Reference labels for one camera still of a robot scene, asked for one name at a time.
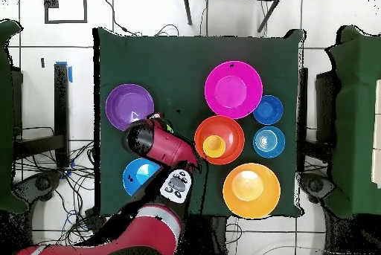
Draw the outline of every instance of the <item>yellow cup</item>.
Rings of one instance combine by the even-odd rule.
[[[226,144],[220,136],[210,135],[204,140],[202,148],[208,157],[218,158],[225,152]]]
[[[263,192],[262,178],[255,172],[242,171],[233,178],[231,188],[240,200],[254,201]]]

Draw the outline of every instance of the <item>chair wheel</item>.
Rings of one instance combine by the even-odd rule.
[[[313,204],[318,204],[318,199],[312,195],[308,195],[308,200]]]
[[[41,197],[39,200],[40,200],[40,201],[49,201],[52,197],[53,197],[53,193],[50,192],[49,194],[47,194],[47,195]]]

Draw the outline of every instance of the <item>light blue bowl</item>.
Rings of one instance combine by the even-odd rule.
[[[262,127],[255,133],[253,146],[255,152],[264,158],[279,156],[286,145],[283,132],[274,126]]]
[[[158,164],[144,158],[131,161],[123,172],[123,186],[128,195],[134,195],[159,169]]]

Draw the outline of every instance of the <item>chair leg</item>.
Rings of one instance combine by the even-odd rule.
[[[272,11],[274,11],[275,7],[278,5],[280,0],[274,0],[271,7],[269,8],[269,12],[265,15],[265,17],[263,18],[263,21],[262,23],[260,24],[259,28],[258,28],[258,33],[262,32],[265,24],[267,23],[267,21],[269,20],[269,17],[271,16],[272,14]]]
[[[189,9],[189,1],[184,0],[184,4],[185,4],[185,11],[187,12],[188,24],[192,25],[192,17],[191,17],[191,10]]]

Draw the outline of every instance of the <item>blue plate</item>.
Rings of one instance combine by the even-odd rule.
[[[275,158],[280,155],[285,144],[283,132],[274,126],[262,127],[255,133],[253,139],[255,152],[264,158]]]
[[[123,172],[123,186],[128,195],[132,196],[160,166],[155,162],[144,158],[138,158],[130,162]]]
[[[253,111],[255,119],[263,125],[275,124],[281,119],[282,114],[282,102],[273,95],[263,95],[257,108]]]

